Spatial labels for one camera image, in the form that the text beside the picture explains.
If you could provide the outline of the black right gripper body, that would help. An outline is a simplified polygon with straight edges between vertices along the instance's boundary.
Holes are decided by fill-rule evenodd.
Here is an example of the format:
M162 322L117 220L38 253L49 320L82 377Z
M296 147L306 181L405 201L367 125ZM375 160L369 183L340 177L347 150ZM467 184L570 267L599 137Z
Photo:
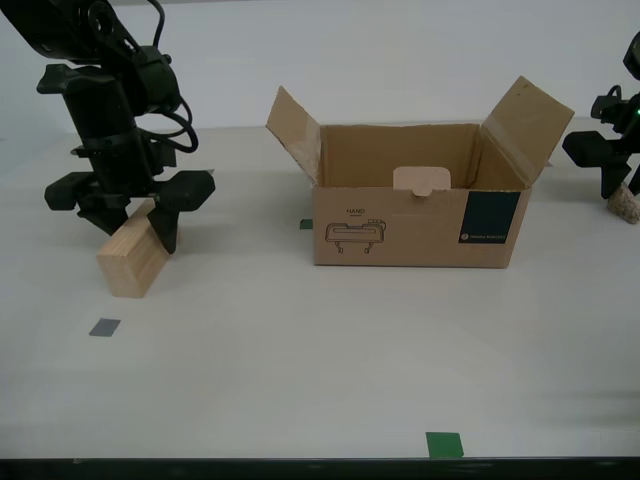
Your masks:
M629 123L621 137L623 143L623 150L629 155L635 155L639 153L639 108L634 107L631 110L631 117ZM630 183L629 189L634 195L639 194L639 181L640 172L636 169Z

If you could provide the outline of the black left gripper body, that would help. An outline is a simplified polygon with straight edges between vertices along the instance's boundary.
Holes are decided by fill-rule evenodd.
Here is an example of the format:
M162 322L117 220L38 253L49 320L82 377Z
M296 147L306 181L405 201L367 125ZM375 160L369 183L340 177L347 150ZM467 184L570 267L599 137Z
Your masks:
M154 177L176 165L175 150L137 127L124 89L114 78L70 80L62 93L89 159L108 194L145 196Z

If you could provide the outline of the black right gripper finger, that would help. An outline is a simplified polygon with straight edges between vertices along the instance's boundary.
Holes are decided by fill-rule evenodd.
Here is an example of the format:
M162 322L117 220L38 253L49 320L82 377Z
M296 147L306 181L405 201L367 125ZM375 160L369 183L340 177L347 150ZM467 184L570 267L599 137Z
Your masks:
M609 199L631 171L629 154L617 152L614 144L615 141L605 139L597 131L572 132L562 143L563 150L576 166L600 169L603 199Z

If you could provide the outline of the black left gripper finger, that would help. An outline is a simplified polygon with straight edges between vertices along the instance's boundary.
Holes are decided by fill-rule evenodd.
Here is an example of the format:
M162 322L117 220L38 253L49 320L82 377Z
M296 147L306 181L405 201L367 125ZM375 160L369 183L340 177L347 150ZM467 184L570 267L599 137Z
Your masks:
M214 191L215 181L207 170L180 171L158 184L154 194L155 207L147 218L169 254L177 247L179 215L198 210Z
M106 193L94 172L71 172L46 187L44 199L53 211L73 211L108 235L128 219L128 197Z

